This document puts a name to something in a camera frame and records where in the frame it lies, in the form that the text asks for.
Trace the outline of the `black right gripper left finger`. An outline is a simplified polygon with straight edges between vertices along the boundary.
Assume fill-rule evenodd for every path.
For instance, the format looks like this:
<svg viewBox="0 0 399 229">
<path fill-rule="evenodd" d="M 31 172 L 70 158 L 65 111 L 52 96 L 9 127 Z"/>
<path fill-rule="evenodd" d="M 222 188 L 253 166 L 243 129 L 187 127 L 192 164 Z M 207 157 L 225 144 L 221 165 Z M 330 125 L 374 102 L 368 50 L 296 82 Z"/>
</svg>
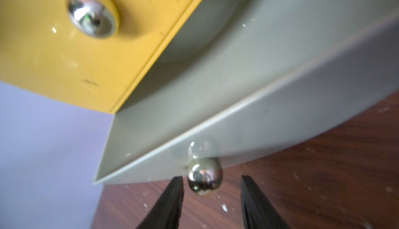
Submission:
<svg viewBox="0 0 399 229">
<path fill-rule="evenodd" d="M 174 177 L 137 229 L 177 229 L 184 198 L 182 176 Z"/>
</svg>

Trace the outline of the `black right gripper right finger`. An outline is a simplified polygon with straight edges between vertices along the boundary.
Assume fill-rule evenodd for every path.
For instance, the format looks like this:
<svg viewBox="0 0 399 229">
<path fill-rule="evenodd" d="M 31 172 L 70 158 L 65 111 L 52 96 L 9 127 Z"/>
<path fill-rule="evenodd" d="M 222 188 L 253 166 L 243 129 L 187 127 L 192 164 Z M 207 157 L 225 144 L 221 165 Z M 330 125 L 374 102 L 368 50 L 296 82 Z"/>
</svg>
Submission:
<svg viewBox="0 0 399 229">
<path fill-rule="evenodd" d="M 289 229 L 250 176 L 241 177 L 241 206 L 246 229 Z"/>
</svg>

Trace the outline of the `pale green bottom drawer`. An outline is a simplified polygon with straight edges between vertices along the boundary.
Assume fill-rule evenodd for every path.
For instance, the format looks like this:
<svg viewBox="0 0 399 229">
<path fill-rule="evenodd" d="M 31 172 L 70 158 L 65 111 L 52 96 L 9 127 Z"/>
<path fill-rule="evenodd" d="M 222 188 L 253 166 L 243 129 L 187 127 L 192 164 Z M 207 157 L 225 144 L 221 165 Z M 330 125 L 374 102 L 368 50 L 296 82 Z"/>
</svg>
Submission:
<svg viewBox="0 0 399 229">
<path fill-rule="evenodd" d="M 204 0 L 115 114 L 93 183 L 238 165 L 398 88 L 399 0 Z"/>
</svg>

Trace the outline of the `yellow drawer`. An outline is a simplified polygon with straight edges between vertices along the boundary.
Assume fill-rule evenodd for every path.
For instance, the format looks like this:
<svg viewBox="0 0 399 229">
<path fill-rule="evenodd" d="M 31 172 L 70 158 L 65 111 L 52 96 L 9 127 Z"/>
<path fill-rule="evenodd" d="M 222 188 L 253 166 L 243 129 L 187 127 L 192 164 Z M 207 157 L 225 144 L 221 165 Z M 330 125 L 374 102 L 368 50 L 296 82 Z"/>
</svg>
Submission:
<svg viewBox="0 0 399 229">
<path fill-rule="evenodd" d="M 114 114 L 202 0 L 1 0 L 1 80 Z"/>
</svg>

